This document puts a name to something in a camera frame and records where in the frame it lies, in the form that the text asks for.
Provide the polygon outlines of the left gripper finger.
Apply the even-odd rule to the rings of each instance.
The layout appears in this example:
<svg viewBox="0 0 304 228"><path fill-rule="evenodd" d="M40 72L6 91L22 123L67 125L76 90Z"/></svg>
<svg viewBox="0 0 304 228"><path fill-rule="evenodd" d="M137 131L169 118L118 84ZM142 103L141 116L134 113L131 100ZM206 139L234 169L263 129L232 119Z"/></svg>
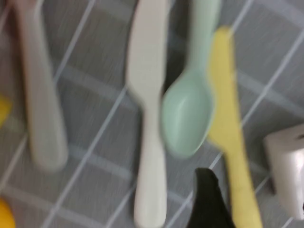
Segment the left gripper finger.
<svg viewBox="0 0 304 228"><path fill-rule="evenodd" d="M209 168L195 170L194 201L189 228L234 228L231 214L226 208L218 178Z"/></svg>

